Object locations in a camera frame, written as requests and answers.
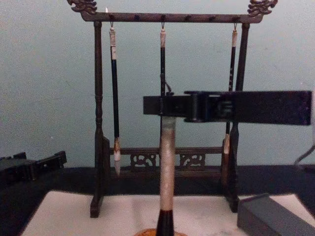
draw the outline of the black cable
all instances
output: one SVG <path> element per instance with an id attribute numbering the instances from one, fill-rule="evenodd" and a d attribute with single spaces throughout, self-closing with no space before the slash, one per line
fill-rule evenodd
<path id="1" fill-rule="evenodd" d="M 167 96 L 173 96 L 174 93 L 172 92 L 171 86 L 170 86 L 166 81 L 165 81 L 165 84 L 166 84 L 167 90 L 168 90 L 168 92 L 166 93 L 166 95 L 167 95 Z"/>
<path id="2" fill-rule="evenodd" d="M 297 158 L 294 162 L 294 165 L 301 169 L 301 167 L 299 166 L 299 162 L 305 159 L 307 156 L 309 156 L 314 150 L 315 150 L 315 145 L 313 145 L 307 152 L 305 152 L 303 155 Z"/>

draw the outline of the dark surface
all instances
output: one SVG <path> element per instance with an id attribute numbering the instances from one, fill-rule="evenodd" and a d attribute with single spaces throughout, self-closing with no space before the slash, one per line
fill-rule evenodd
<path id="1" fill-rule="evenodd" d="M 293 166 L 240 166 L 239 194 L 270 195 L 296 193 L 315 215 L 315 174 Z M 17 235 L 36 211 L 45 194 L 51 190 L 93 194 L 93 168 L 65 168 L 42 175 L 33 182 L 20 182 L 0 191 L 0 235 Z M 206 177 L 178 177 L 175 195 L 218 195 L 216 182 Z M 159 194 L 159 179 L 114 180 L 109 194 Z"/>

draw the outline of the gray wall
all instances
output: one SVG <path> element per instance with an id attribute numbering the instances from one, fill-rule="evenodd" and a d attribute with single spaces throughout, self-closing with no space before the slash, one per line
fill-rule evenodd
<path id="1" fill-rule="evenodd" d="M 240 13 L 249 0 L 100 1 L 98 11 Z M 66 0 L 0 2 L 0 156 L 40 159 L 59 150 L 67 166 L 94 164 L 94 29 Z M 252 25 L 244 90 L 314 87 L 314 1 L 279 1 Z M 104 135 L 113 143 L 109 23 L 103 24 Z M 122 147 L 157 147 L 159 118 L 142 97 L 159 92 L 158 23 L 115 23 Z M 165 24 L 166 78 L 176 94 L 227 90 L 232 24 Z M 238 25 L 238 45 L 241 27 Z M 291 164 L 311 127 L 240 124 L 241 165 Z M 219 146 L 223 123 L 177 123 L 177 146 Z M 314 162 L 312 155 L 308 162 Z M 209 159 L 219 164 L 218 156 Z"/>

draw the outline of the white brush tip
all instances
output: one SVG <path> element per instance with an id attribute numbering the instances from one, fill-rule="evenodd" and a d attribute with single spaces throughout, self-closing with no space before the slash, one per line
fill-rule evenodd
<path id="1" fill-rule="evenodd" d="M 116 174 L 119 177 L 119 175 L 120 175 L 120 161 L 114 161 L 114 166 L 115 166 Z"/>
<path id="2" fill-rule="evenodd" d="M 121 159 L 120 150 L 114 151 L 114 160 L 120 161 L 120 159 Z"/>

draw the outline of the orange base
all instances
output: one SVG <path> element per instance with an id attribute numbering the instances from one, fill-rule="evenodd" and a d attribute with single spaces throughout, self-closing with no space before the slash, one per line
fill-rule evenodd
<path id="1" fill-rule="evenodd" d="M 156 229 L 145 229 L 136 233 L 134 236 L 156 236 Z M 175 232 L 175 236 L 187 236 L 187 235 Z"/>

